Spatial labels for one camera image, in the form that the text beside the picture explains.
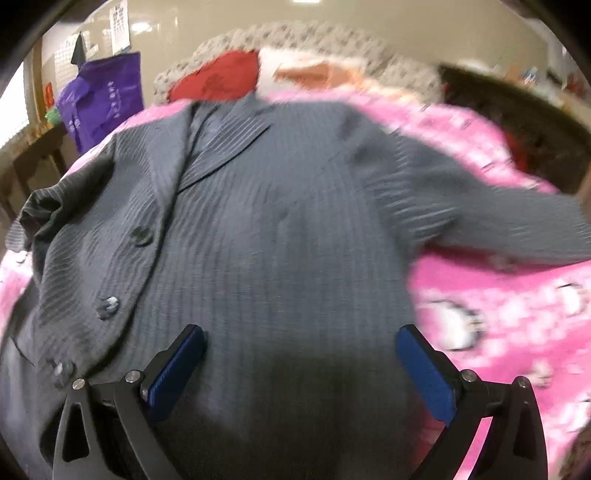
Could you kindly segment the grey pinstripe suit jacket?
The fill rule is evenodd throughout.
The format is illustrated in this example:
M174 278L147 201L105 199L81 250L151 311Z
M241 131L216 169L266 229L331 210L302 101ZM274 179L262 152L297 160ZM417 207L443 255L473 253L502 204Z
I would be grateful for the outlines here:
M72 382L145 367L188 324L207 355L159 435L191 479L406 479L394 335L424 246L565 265L568 195L490 186L342 103L195 102L34 192L6 245L32 278L1 351L1 436L52 475Z

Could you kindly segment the pink penguin print blanket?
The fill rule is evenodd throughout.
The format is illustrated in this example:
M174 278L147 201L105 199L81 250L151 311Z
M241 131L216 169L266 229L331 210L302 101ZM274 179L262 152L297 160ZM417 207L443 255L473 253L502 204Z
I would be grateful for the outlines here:
M329 91L287 91L259 101L346 104L385 131L415 139L453 158L487 185L564 195L516 171L499 130L466 109L400 105L369 94ZM115 134L170 117L192 103L154 107L130 119L81 157L66 176L93 160ZM14 306L32 278L30 254L7 248L2 270L3 343ZM590 256L572 264L541 264L431 242L413 261L407 289L415 309L411 323L418 323L434 346L448 353L459 367L497 380L524 375L536 386L550 389L539 402L544 410L558 411L550 427L556 447L569 443L587 423ZM412 470L434 426L422 417L406 373L405 377L414 399L409 428Z

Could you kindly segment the dark wooden nightstand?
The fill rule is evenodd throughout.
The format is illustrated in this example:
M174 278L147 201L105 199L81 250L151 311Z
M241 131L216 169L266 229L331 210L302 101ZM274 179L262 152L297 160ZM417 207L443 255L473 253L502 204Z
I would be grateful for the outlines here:
M518 169L563 193L579 190L590 166L590 131L522 87L460 67L438 67L447 104L474 110L504 133Z

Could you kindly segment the dark wooden side table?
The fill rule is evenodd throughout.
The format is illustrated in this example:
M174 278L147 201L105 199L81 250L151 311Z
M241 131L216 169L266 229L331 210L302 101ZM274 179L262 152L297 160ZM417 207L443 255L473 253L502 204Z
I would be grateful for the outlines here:
M60 176L66 173L68 167L61 147L67 133L62 122L55 126L32 123L1 148L1 209L10 221L16 218L10 203L13 185L18 185L27 199L31 194L27 181L35 175L41 160L50 159Z

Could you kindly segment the purple shopping bag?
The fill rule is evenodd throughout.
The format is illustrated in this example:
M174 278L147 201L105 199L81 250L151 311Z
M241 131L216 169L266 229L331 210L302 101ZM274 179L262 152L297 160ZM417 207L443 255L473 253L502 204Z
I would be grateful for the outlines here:
M85 63L61 91L56 107L77 153L86 153L143 110L140 54Z

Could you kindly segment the floral padded headboard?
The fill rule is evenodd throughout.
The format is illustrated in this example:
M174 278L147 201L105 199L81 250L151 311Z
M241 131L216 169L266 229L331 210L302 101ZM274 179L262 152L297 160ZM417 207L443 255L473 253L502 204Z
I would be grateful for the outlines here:
M217 56L230 50L263 47L361 58L366 61L370 77L381 84L417 93L429 103L443 100L442 81L436 67L400 54L373 33L332 22L291 20L230 30L202 42L189 57L173 63L155 77L153 102L167 102L170 90L181 78Z

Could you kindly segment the red pillow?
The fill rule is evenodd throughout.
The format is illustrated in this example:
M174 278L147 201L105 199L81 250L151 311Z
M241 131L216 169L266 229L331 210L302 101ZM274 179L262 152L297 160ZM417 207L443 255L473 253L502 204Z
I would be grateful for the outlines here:
M231 50L177 81L167 101L233 101L256 91L259 52Z

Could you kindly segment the orange fringed cloth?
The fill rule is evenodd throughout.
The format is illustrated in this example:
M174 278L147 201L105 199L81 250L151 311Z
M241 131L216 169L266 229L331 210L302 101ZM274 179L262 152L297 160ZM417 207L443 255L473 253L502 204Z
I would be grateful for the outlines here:
M273 73L273 78L294 83L305 90L314 90L356 85L365 79L365 75L356 68L322 62L302 67L279 68Z

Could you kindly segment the white pillow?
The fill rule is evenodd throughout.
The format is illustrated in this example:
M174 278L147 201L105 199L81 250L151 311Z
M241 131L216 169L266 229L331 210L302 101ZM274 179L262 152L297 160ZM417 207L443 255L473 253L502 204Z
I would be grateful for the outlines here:
M359 86L369 78L370 60L361 56L264 47L259 50L256 93Z

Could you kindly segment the wall calendar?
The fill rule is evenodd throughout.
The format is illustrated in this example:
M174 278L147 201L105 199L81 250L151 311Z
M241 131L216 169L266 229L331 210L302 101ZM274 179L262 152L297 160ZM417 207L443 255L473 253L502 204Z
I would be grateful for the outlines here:
M113 55L127 51L131 46L128 4L121 0L109 9L109 30Z

